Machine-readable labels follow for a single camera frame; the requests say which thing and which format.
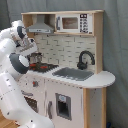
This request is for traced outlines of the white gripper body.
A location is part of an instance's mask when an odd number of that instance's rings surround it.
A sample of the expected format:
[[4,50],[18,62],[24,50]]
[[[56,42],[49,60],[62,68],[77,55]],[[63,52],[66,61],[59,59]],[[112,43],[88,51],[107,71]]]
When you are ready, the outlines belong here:
[[19,46],[16,48],[16,52],[28,56],[37,51],[37,45],[33,38],[25,38],[18,42]]

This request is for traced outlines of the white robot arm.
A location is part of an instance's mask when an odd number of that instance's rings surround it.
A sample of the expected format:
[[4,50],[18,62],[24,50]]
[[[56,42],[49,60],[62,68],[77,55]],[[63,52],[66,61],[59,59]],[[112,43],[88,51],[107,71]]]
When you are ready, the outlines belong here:
[[0,31],[0,111],[18,128],[55,128],[53,122],[36,113],[26,102],[18,80],[29,70],[27,55],[37,50],[21,20]]

